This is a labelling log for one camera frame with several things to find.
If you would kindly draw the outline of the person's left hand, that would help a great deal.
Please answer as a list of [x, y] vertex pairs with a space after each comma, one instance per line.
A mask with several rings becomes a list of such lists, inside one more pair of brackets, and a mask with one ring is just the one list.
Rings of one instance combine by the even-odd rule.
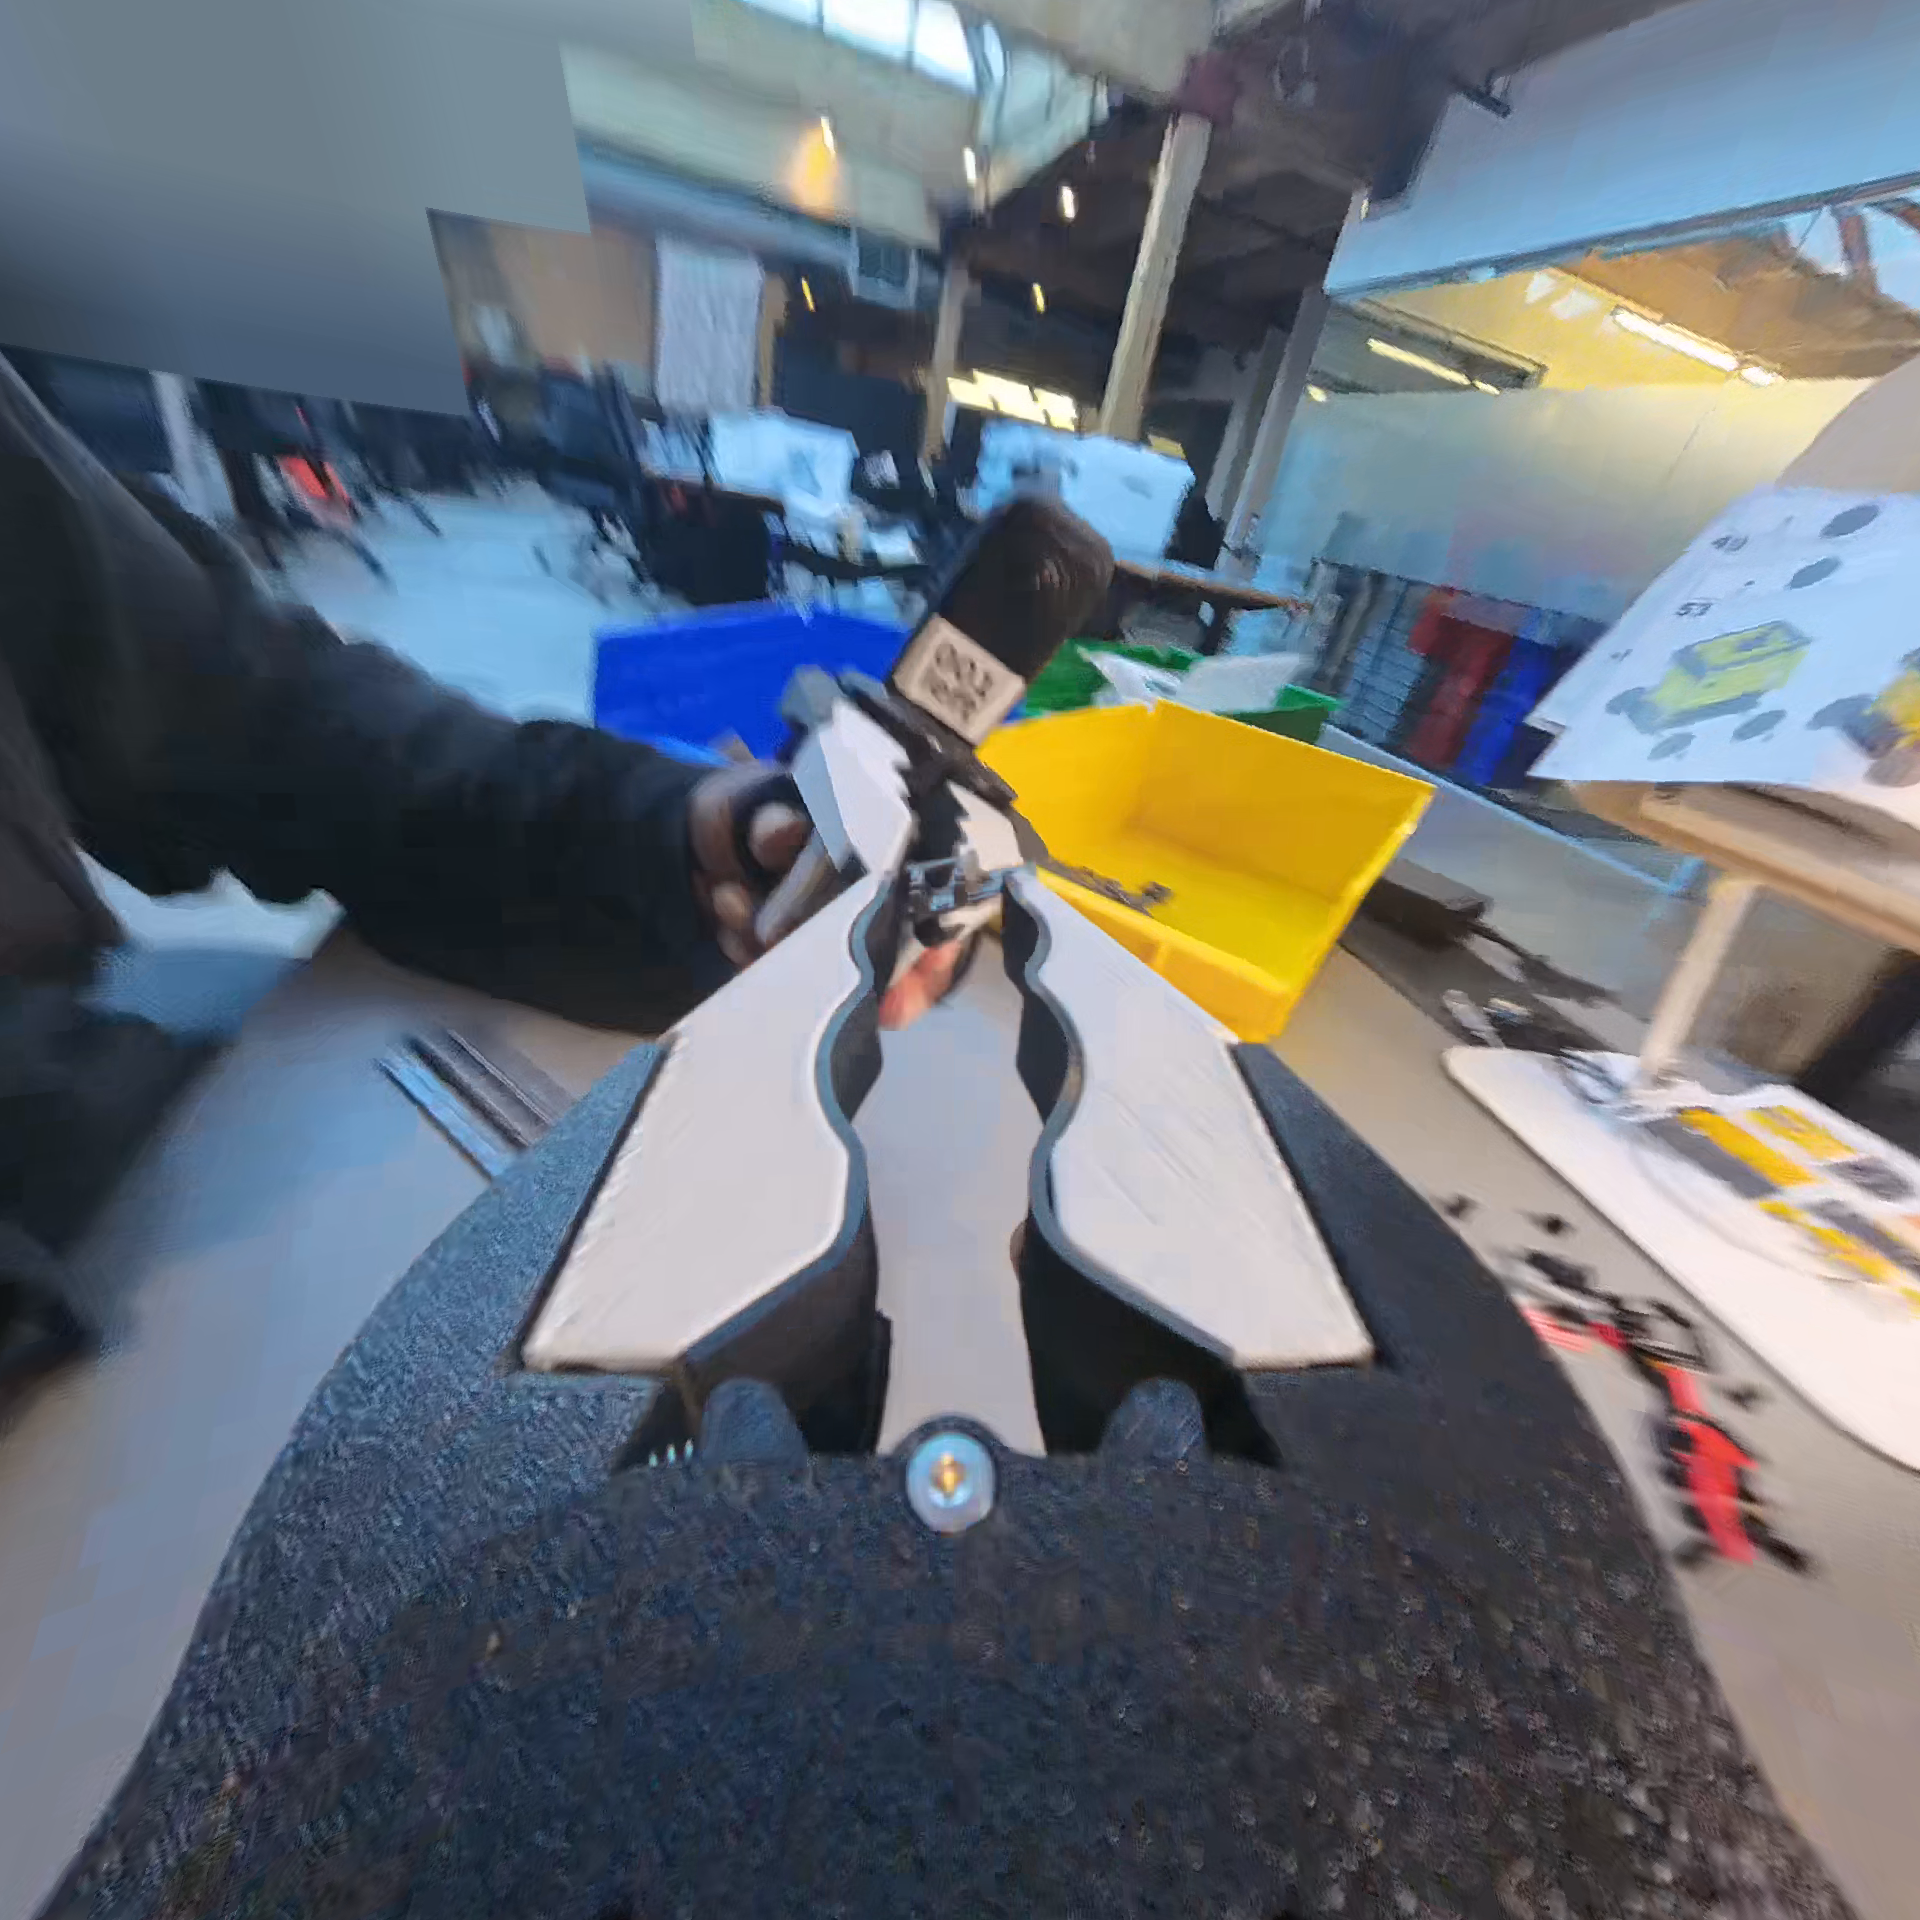
[[[801, 793], [787, 767], [772, 760], [744, 758], [714, 767], [692, 785], [690, 881], [729, 972], [750, 968], [801, 923], [784, 897], [795, 891], [788, 878], [807, 864], [811, 840]], [[976, 948], [979, 934], [968, 934], [916, 948], [911, 961], [897, 965], [881, 996], [881, 1029], [903, 1030], [950, 1000], [964, 985]]]

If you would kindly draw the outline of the green plastic bin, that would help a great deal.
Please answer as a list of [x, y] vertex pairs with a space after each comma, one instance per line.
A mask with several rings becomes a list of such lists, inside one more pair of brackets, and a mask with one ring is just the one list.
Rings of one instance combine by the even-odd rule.
[[1294, 680], [1297, 655], [1200, 655], [1140, 640], [1070, 640], [1033, 678], [1023, 718], [1172, 704], [1316, 742], [1337, 699]]

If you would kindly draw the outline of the dark small brick parts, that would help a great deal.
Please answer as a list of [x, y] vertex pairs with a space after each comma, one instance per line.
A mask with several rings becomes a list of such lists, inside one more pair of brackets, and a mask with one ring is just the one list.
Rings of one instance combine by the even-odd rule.
[[1068, 864], [1055, 854], [1040, 857], [1040, 873], [1145, 916], [1152, 916], [1172, 897], [1172, 891], [1163, 881], [1150, 879], [1132, 887], [1113, 876]]

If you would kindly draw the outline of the rack of coloured storage bins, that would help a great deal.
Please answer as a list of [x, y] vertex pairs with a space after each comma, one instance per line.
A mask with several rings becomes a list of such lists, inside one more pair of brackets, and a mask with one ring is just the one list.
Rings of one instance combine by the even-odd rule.
[[1531, 715], [1591, 652], [1584, 615], [1328, 566], [1312, 686], [1337, 729], [1486, 798], [1519, 796], [1551, 731]]

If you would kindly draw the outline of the white base board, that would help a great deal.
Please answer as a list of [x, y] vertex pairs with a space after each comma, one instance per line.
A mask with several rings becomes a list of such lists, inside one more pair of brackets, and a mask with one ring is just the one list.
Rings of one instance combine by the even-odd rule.
[[[1868, 1288], [1784, 1272], [1692, 1225], [1649, 1189], [1608, 1129], [1559, 1087], [1551, 1054], [1451, 1046], [1443, 1068], [1465, 1096], [1632, 1241], [1815, 1415], [1868, 1453], [1918, 1471], [1918, 1312], [1908, 1313]], [[1681, 1075], [1655, 1092], [1681, 1089], [1686, 1084], [1731, 1092], [1771, 1080], [1739, 1070], [1705, 1070], [1698, 1076]], [[1771, 1085], [1810, 1100], [1787, 1084]]]

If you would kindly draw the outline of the yellow black printed sheet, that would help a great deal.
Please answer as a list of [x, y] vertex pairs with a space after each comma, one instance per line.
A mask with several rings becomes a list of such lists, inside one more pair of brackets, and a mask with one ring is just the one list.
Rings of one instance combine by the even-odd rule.
[[1918, 1312], [1918, 1161], [1787, 1087], [1635, 1092], [1626, 1061], [1547, 1055], [1640, 1176], [1744, 1257]]

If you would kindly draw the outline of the wooden booklet stand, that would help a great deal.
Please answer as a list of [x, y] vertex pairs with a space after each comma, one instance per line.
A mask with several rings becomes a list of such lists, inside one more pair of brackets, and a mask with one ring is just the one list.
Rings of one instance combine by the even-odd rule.
[[1767, 1065], [1791, 1076], [1856, 1065], [1856, 1029], [1878, 1006], [1899, 955], [1916, 955], [1916, 832], [1883, 815], [1843, 817], [1836, 808], [1739, 783], [1575, 781], [1572, 800], [1591, 815], [1660, 848], [1692, 857], [1708, 887], [1692, 931], [1652, 1000], [1640, 1046], [1635, 1089], [1666, 1087], [1690, 1061], [1698, 1019], [1721, 974], [1744, 950], [1756, 900], [1774, 897], [1812, 920], [1844, 928], [1878, 958], [1849, 955], [1834, 934], [1802, 944], [1800, 972], [1769, 990], [1774, 1013], [1800, 1017]]

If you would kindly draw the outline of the blue plastic bin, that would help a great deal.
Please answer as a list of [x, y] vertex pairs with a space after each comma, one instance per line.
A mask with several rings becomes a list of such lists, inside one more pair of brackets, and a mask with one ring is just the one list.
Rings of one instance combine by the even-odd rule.
[[882, 678], [905, 644], [889, 619], [778, 601], [700, 608], [596, 632], [593, 721], [662, 752], [704, 755], [734, 735], [769, 758], [779, 701], [803, 667]]

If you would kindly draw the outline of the wooden pillar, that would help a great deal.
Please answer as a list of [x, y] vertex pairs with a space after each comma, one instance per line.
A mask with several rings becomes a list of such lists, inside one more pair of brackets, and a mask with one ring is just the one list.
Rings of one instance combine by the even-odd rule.
[[1098, 409], [1096, 431], [1102, 439], [1138, 441], [1140, 436], [1145, 398], [1162, 350], [1194, 198], [1208, 168], [1211, 132], [1215, 123], [1200, 111], [1177, 111], [1169, 120]]

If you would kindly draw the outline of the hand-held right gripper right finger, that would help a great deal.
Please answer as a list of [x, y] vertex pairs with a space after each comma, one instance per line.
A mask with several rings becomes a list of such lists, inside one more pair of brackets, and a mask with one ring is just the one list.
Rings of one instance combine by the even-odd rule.
[[1377, 1343], [1241, 1045], [1035, 873], [1007, 881], [1002, 953], [1040, 1118], [1017, 1292], [1046, 1452], [1098, 1452], [1152, 1383], [1215, 1452], [1272, 1452], [1252, 1383]]

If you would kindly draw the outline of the light grey desk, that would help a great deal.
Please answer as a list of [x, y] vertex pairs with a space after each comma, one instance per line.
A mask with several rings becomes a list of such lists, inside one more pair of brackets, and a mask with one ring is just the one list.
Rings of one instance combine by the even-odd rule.
[[[420, 1027], [515, 1048], [563, 1096], [634, 1038], [400, 974], [346, 934], [275, 979], [263, 953], [142, 953], [161, 1017], [255, 992], [231, 1048], [78, 1248], [104, 1356], [6, 1419], [6, 1915], [34, 1915], [153, 1725], [234, 1532], [326, 1371], [387, 1288], [486, 1191], [380, 1061]], [[888, 1040], [872, 1107], [952, 1070], [962, 1193], [1017, 1201], [1038, 1132], [999, 965]], [[1498, 1270], [1536, 1246], [1631, 1299], [1695, 1312], [1440, 1068], [1443, 1029], [1337, 955], [1288, 1068], [1451, 1213]], [[1916, 1473], [1823, 1419], [1731, 1332], [1700, 1328], [1711, 1415], [1758, 1457], [1766, 1519], [1810, 1560], [1675, 1571], [1697, 1643], [1791, 1816], [1860, 1915], [1916, 1915]]]

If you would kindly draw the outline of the building instruction booklet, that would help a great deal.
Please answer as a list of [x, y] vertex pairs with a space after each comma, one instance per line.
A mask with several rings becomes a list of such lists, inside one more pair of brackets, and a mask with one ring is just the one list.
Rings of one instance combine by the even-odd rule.
[[1916, 824], [1916, 494], [1739, 497], [1536, 726], [1551, 781], [1769, 785]]

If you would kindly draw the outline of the cluster of small brick parts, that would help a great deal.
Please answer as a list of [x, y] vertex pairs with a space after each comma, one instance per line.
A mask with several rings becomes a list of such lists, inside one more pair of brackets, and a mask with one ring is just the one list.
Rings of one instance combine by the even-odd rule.
[[1427, 1198], [1575, 1389], [1673, 1567], [1823, 1572], [1753, 1445], [1769, 1391], [1704, 1310], [1567, 1207], [1510, 1207], [1451, 1184]]

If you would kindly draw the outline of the yellow plastic bin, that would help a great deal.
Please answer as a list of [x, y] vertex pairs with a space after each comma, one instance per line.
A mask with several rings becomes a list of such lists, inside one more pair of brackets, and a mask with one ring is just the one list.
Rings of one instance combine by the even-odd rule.
[[1276, 1040], [1434, 785], [1172, 704], [1033, 718], [984, 760], [1047, 857], [1158, 879], [1152, 916], [1040, 879], [1236, 1040]]

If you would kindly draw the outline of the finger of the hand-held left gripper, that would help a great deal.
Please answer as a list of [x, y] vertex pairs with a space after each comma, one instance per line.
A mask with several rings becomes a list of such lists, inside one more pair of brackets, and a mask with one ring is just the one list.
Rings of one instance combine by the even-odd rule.
[[851, 701], [833, 704], [825, 721], [804, 734], [788, 772], [810, 839], [756, 913], [762, 948], [778, 945], [860, 879], [881, 879], [882, 897], [899, 910], [899, 945], [921, 944], [905, 879], [921, 820], [905, 767], [905, 745]]
[[979, 758], [945, 760], [921, 793], [921, 860], [968, 873], [1008, 873], [1038, 860], [1016, 788]]

